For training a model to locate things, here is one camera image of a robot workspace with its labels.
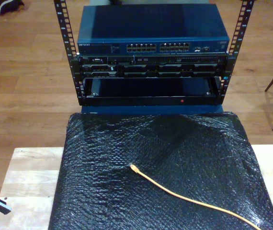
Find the blue network switch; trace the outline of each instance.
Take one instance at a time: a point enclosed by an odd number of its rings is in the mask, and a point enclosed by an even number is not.
[[[85,6],[81,55],[226,52],[229,37],[215,4]]]

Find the sneaker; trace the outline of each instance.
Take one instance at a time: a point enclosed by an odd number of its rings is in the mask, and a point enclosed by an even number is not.
[[[21,6],[24,6],[22,0],[0,0],[0,14],[17,11]]]

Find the black rack unit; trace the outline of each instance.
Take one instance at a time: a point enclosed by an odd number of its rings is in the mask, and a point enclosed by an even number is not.
[[[80,105],[214,105],[225,98],[254,0],[242,2],[228,53],[157,57],[77,55],[66,0],[54,4]],[[154,90],[144,90],[145,84]]]

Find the metal bracket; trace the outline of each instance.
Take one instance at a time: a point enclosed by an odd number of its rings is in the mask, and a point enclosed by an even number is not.
[[[228,61],[219,87],[220,98],[222,102],[225,98],[231,75],[242,46],[243,38],[247,29],[247,24],[250,19],[250,14],[254,2],[255,0],[243,0],[242,2],[237,25],[229,48]]]
[[[80,67],[78,64],[76,65],[76,62],[78,63],[77,51],[73,37],[73,31],[70,25],[66,1],[54,0],[54,4],[62,33],[65,51],[68,57],[70,71],[74,80],[78,101],[79,104],[82,105],[82,100],[85,98],[85,93],[83,90],[82,81],[80,79]]]

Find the black bubble wrap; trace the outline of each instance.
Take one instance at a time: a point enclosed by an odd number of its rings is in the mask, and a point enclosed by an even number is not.
[[[273,206],[238,117],[86,115],[69,120],[50,230],[273,230]]]

